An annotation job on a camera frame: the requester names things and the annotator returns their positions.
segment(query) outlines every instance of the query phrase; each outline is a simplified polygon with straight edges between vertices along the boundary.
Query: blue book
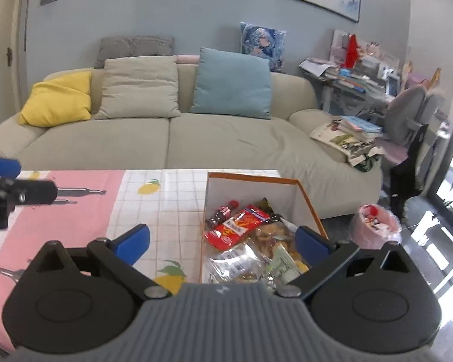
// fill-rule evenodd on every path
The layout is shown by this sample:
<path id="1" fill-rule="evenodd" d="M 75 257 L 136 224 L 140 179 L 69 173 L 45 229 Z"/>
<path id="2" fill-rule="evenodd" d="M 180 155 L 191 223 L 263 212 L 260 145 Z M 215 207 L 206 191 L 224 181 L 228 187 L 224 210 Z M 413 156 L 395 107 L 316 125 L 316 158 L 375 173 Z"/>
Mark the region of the blue book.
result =
<path id="1" fill-rule="evenodd" d="M 358 126 L 364 132 L 367 133 L 381 133 L 383 128 L 373 124 L 372 122 L 366 121 L 365 119 L 354 117 L 354 116 L 341 116 L 344 121 L 347 121 L 349 124 L 353 126 Z"/>

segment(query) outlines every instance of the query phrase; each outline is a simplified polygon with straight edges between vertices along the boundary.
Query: blue pillow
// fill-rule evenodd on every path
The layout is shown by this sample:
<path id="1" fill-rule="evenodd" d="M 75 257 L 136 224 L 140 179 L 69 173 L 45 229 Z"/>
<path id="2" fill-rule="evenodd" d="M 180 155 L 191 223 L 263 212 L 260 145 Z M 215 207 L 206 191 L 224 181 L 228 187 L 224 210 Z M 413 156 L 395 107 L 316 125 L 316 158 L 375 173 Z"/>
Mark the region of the blue pillow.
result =
<path id="1" fill-rule="evenodd" d="M 201 48 L 191 113 L 270 119 L 268 61 Z"/>
<path id="2" fill-rule="evenodd" d="M 284 69 L 286 31 L 254 26 L 240 22 L 242 31 L 242 53 L 251 54 L 268 60 L 270 71 L 281 72 Z"/>

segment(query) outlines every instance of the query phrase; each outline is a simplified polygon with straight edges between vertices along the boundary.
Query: anime character pillow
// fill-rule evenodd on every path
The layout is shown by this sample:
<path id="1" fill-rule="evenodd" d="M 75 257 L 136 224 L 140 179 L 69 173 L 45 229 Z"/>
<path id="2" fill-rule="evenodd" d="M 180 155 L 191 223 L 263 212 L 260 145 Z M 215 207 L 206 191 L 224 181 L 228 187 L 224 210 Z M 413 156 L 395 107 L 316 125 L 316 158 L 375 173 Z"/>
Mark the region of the anime character pillow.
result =
<path id="1" fill-rule="evenodd" d="M 284 72 L 286 31 L 240 22 L 242 54 L 251 54 L 269 61 L 271 72 Z"/>

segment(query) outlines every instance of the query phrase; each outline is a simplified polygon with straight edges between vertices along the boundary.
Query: cardboard box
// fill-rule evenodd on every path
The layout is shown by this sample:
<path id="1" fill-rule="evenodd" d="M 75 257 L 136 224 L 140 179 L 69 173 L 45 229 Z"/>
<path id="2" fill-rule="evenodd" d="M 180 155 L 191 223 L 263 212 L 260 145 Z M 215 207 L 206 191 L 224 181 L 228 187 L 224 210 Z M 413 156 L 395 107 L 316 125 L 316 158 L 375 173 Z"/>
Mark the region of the cardboard box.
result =
<path id="1" fill-rule="evenodd" d="M 206 186 L 205 209 L 201 229 L 205 228 L 205 219 L 230 200 L 237 200 L 239 208 L 254 204 L 266 197 L 275 212 L 297 226 L 308 226 L 321 236 L 327 238 L 326 231 L 320 222 L 302 184 L 296 179 L 248 176 L 230 173 L 208 173 Z M 215 249 L 201 238 L 201 259 L 214 254 Z M 201 281 L 208 282 L 209 273 L 201 263 Z"/>

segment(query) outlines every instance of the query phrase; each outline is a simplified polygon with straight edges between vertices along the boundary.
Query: sofa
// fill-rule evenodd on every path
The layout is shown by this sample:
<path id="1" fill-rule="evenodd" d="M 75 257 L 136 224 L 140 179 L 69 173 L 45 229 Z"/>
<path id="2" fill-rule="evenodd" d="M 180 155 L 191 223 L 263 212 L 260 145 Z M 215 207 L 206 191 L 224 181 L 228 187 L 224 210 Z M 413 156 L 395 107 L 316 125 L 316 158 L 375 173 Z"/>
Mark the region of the sofa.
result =
<path id="1" fill-rule="evenodd" d="M 376 203 L 379 164 L 363 173 L 340 153 L 310 139 L 330 116 L 317 108 L 304 78 L 271 73 L 271 119 L 192 114 L 197 65 L 177 64 L 180 117 L 74 122 L 54 128 L 0 124 L 0 157 L 17 158 L 24 170 L 72 169 L 276 169 L 299 179 L 321 219 L 354 213 Z M 101 103 L 101 69 L 92 71 L 91 113 Z"/>

